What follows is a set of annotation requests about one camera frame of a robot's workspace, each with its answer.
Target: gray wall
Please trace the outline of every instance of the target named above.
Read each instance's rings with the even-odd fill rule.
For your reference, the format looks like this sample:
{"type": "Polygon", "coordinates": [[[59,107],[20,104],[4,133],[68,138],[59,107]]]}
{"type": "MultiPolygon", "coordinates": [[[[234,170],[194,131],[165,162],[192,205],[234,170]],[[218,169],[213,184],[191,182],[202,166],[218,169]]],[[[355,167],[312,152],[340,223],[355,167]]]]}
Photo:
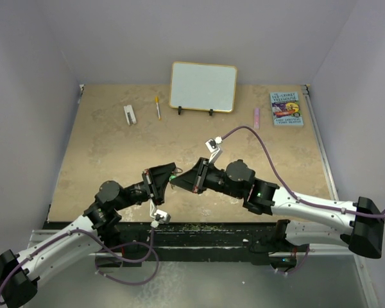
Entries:
{"type": "Polygon", "coordinates": [[[309,83],[356,0],[37,0],[80,83],[169,83],[174,61],[309,83]]]}
{"type": "MultiPolygon", "coordinates": [[[[385,207],[385,0],[358,0],[312,83],[312,103],[341,199],[385,207]]],[[[370,274],[385,307],[382,259],[370,274]]]]}
{"type": "Polygon", "coordinates": [[[78,82],[34,0],[0,0],[0,253],[46,217],[78,82]]]}

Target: yellow pen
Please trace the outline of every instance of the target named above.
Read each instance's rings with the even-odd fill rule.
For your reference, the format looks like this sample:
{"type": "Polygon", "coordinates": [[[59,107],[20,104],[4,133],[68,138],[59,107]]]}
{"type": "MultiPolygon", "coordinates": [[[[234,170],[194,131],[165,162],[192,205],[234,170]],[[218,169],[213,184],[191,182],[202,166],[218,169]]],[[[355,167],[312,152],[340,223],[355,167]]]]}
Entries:
{"type": "Polygon", "coordinates": [[[160,107],[158,105],[158,96],[155,97],[155,104],[157,105],[158,120],[161,120],[160,107]]]}

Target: book cover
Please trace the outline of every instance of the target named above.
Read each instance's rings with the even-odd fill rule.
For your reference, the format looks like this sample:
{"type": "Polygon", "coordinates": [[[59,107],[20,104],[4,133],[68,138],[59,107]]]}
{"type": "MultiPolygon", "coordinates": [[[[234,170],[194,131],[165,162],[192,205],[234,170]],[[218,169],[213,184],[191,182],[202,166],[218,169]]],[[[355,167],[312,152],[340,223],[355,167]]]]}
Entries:
{"type": "Polygon", "coordinates": [[[271,92],[269,96],[274,125],[304,125],[297,92],[271,92]]]}

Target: marble-patterned surface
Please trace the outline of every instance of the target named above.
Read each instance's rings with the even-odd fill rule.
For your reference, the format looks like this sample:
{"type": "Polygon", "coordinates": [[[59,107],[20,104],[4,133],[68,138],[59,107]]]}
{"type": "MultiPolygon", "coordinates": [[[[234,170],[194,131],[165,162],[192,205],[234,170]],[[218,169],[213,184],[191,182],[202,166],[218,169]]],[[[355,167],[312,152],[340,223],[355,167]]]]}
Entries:
{"type": "MultiPolygon", "coordinates": [[[[49,221],[71,221],[93,202],[99,186],[115,180],[123,187],[141,181],[143,169],[175,162],[184,171],[200,157],[209,157],[204,145],[241,124],[253,124],[253,109],[260,108],[259,133],[272,159],[296,192],[329,198],[320,152],[301,88],[297,85],[242,85],[234,111],[185,111],[181,116],[168,105],[169,85],[86,85],[60,172],[49,221]],[[303,127],[273,126],[270,92],[298,91],[303,127]],[[162,120],[157,119],[155,96],[160,98],[162,120]],[[123,106],[133,106],[137,124],[128,126],[123,106]]],[[[223,143],[219,168],[242,158],[263,180],[278,183],[257,139],[240,130],[223,143]]],[[[171,221],[276,221],[282,216],[257,216],[242,208],[242,201],[212,191],[202,195],[177,189],[166,191],[162,210],[171,221]]],[[[120,211],[124,221],[149,221],[149,205],[120,211]]]]}

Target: purple cable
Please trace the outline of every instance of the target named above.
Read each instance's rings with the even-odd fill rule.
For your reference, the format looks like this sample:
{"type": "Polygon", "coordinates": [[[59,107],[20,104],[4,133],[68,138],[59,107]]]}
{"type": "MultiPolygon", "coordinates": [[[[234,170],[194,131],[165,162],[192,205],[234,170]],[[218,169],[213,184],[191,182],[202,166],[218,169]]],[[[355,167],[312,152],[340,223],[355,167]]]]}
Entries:
{"type": "MultiPolygon", "coordinates": [[[[122,258],[120,256],[118,256],[116,253],[114,253],[111,249],[109,249],[107,246],[104,245],[104,243],[102,243],[94,234],[88,232],[88,231],[85,231],[85,230],[82,230],[82,229],[74,229],[74,230],[71,230],[71,233],[70,234],[74,234],[74,233],[82,233],[82,234],[85,234],[87,236],[89,236],[92,240],[94,240],[95,242],[97,242],[101,247],[103,247],[103,251],[107,251],[109,254],[113,255],[114,257],[116,257],[117,259],[121,260],[121,261],[124,261],[124,262],[129,262],[129,263],[140,263],[140,262],[143,262],[145,261],[150,255],[151,253],[153,252],[154,253],[154,256],[155,256],[155,259],[157,260],[157,266],[156,266],[156,270],[154,271],[154,273],[152,274],[152,276],[150,278],[148,278],[147,280],[144,280],[143,282],[136,282],[135,286],[138,286],[140,284],[143,284],[143,283],[147,283],[149,282],[152,278],[154,278],[154,276],[157,274],[157,271],[158,271],[158,265],[159,265],[159,260],[158,260],[158,255],[157,253],[155,252],[155,250],[153,249],[153,239],[154,239],[154,228],[151,228],[151,235],[150,235],[150,245],[147,245],[145,243],[138,243],[138,242],[131,242],[131,243],[126,243],[124,245],[126,246],[129,246],[130,244],[141,244],[143,246],[147,246],[149,247],[149,250],[148,250],[148,253],[141,259],[138,259],[138,260],[131,260],[131,259],[126,259],[126,258],[122,258]]],[[[61,234],[57,237],[55,237],[54,239],[48,241],[46,244],[44,244],[43,246],[41,246],[40,248],[37,248],[34,252],[32,252],[30,254],[30,257],[34,257],[36,255],[38,255],[41,251],[45,250],[47,247],[51,246],[52,244],[54,244],[55,242],[65,238],[69,236],[68,233],[64,233],[64,234],[61,234]]],[[[16,267],[14,267],[14,269],[7,275],[7,277],[3,280],[3,283],[1,284],[0,286],[0,296],[1,294],[3,293],[3,290],[4,288],[6,287],[8,281],[10,280],[10,278],[19,270],[21,269],[21,267],[23,265],[25,265],[27,262],[29,261],[28,258],[25,258],[23,261],[21,261],[16,267]]]]}
{"type": "Polygon", "coordinates": [[[288,275],[291,275],[291,274],[297,272],[297,271],[298,271],[298,270],[305,264],[305,261],[307,260],[307,257],[308,257],[308,253],[309,253],[309,245],[308,245],[308,247],[307,247],[307,250],[305,251],[305,255],[304,255],[304,257],[302,258],[300,264],[299,264],[298,266],[295,266],[295,268],[292,269],[291,271],[288,271],[288,272],[287,272],[288,275]]]}
{"type": "MultiPolygon", "coordinates": [[[[147,248],[150,248],[150,247],[153,246],[153,243],[150,242],[150,245],[148,245],[148,244],[146,244],[146,243],[130,242],[130,243],[121,244],[121,245],[119,245],[119,246],[115,246],[115,247],[113,247],[113,248],[111,248],[111,249],[121,248],[121,247],[125,247],[125,246],[130,246],[130,245],[142,245],[142,246],[145,246],[145,247],[147,247],[147,248]]],[[[158,268],[159,268],[159,266],[160,266],[160,261],[159,261],[159,259],[158,259],[157,253],[155,252],[154,249],[151,249],[151,251],[153,252],[154,257],[155,257],[155,260],[156,260],[156,263],[155,263],[156,265],[155,265],[154,273],[153,273],[150,277],[148,277],[146,280],[143,280],[143,281],[140,281],[140,282],[128,282],[128,281],[119,280],[119,279],[114,278],[114,277],[112,277],[112,276],[110,276],[110,275],[107,275],[106,273],[104,273],[103,271],[101,271],[101,270],[99,269],[99,267],[98,267],[98,265],[97,265],[96,262],[94,262],[94,265],[96,266],[97,273],[99,273],[100,275],[104,276],[104,277],[107,278],[107,279],[110,279],[110,280],[112,280],[112,281],[114,281],[114,282],[118,282],[119,284],[125,284],[126,286],[141,286],[141,285],[143,285],[143,284],[146,284],[147,282],[150,282],[150,281],[155,277],[155,275],[156,275],[157,272],[158,272],[158,268]]]]}
{"type": "MultiPolygon", "coordinates": [[[[309,205],[311,207],[315,207],[315,208],[318,208],[318,209],[324,209],[324,210],[335,210],[336,212],[342,212],[342,209],[339,209],[337,207],[331,207],[331,206],[328,206],[328,205],[320,205],[320,204],[317,204],[317,203],[312,203],[312,202],[309,202],[309,201],[305,201],[301,198],[299,198],[290,188],[289,186],[285,183],[285,181],[281,178],[281,176],[278,174],[277,170],[275,169],[275,166],[274,166],[274,163],[272,163],[272,160],[271,160],[271,157],[270,157],[270,154],[268,153],[268,150],[267,148],[265,147],[265,144],[264,142],[262,141],[261,137],[259,137],[258,133],[253,130],[251,127],[249,126],[246,126],[246,125],[241,125],[241,126],[238,126],[236,128],[234,128],[231,132],[227,133],[226,135],[222,136],[222,140],[226,139],[228,136],[230,136],[231,134],[233,134],[234,132],[242,129],[242,128],[245,128],[249,131],[251,131],[255,136],[256,138],[258,139],[259,143],[261,144],[262,148],[264,149],[264,152],[265,152],[265,155],[267,156],[267,159],[268,159],[268,162],[269,162],[269,165],[271,166],[272,168],[272,171],[274,172],[275,176],[278,178],[278,180],[281,182],[282,186],[284,186],[284,188],[286,189],[286,191],[294,198],[294,199],[297,199],[300,203],[303,203],[305,205],[309,205]]],[[[367,217],[367,218],[382,218],[382,219],[385,219],[385,210],[382,212],[382,214],[365,214],[365,213],[360,213],[360,212],[354,212],[352,210],[345,210],[346,213],[348,214],[353,214],[353,215],[356,215],[356,216],[361,216],[361,217],[367,217]]]]}

